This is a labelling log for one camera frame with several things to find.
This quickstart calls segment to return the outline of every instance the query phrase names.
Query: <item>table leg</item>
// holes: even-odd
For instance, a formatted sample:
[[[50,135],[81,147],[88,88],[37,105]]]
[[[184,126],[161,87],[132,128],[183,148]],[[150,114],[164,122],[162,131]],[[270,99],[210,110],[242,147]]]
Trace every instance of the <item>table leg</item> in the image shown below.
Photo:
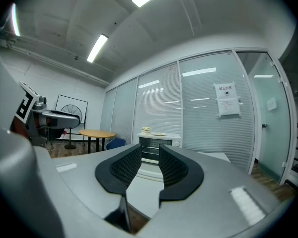
[[[90,153],[90,137],[88,137],[88,147],[87,147],[87,153]]]
[[[99,151],[99,137],[96,138],[96,152]]]
[[[104,149],[105,149],[105,138],[103,137],[101,141],[101,150],[104,151]]]

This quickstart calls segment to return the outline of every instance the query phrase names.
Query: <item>fan stand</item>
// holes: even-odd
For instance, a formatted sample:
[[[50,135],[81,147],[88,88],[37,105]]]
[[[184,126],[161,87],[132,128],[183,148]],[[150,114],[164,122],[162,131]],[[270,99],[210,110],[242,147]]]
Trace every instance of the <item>fan stand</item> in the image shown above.
[[[75,149],[76,148],[76,145],[71,144],[71,132],[72,132],[72,129],[70,129],[70,142],[69,142],[69,144],[66,144],[64,146],[65,149]]]

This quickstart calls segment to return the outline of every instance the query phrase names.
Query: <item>round table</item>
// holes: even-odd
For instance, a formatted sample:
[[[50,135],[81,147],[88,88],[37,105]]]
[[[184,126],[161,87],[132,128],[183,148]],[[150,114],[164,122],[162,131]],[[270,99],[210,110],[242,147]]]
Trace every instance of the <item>round table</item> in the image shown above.
[[[90,153],[90,138],[96,137],[96,152],[99,151],[99,139],[102,138],[101,150],[104,151],[105,138],[114,137],[116,134],[109,131],[97,130],[97,129],[81,129],[79,134],[88,137],[88,149],[87,153]]]

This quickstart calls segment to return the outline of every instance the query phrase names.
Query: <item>electric fan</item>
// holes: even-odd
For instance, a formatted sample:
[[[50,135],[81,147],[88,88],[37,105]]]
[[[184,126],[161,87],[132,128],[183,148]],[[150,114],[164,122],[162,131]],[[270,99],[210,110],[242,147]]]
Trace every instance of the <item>electric fan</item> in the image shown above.
[[[61,112],[67,112],[67,113],[79,116],[79,124],[80,124],[80,122],[82,120],[82,113],[81,113],[80,109],[77,106],[72,105],[72,104],[66,105],[61,109]],[[76,146],[71,144],[71,131],[72,131],[72,128],[70,128],[69,130],[70,130],[70,142],[69,142],[69,144],[66,144],[64,146],[64,148],[66,148],[66,149],[75,149]]]

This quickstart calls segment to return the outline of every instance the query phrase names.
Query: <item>microwave oven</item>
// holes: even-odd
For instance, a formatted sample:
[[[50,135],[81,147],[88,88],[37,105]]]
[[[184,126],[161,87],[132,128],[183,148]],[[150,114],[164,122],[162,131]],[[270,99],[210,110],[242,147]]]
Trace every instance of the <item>microwave oven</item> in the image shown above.
[[[137,134],[137,143],[142,146],[142,161],[154,164],[159,163],[159,145],[172,145],[182,147],[182,140],[179,134],[165,133],[164,136],[153,134]]]

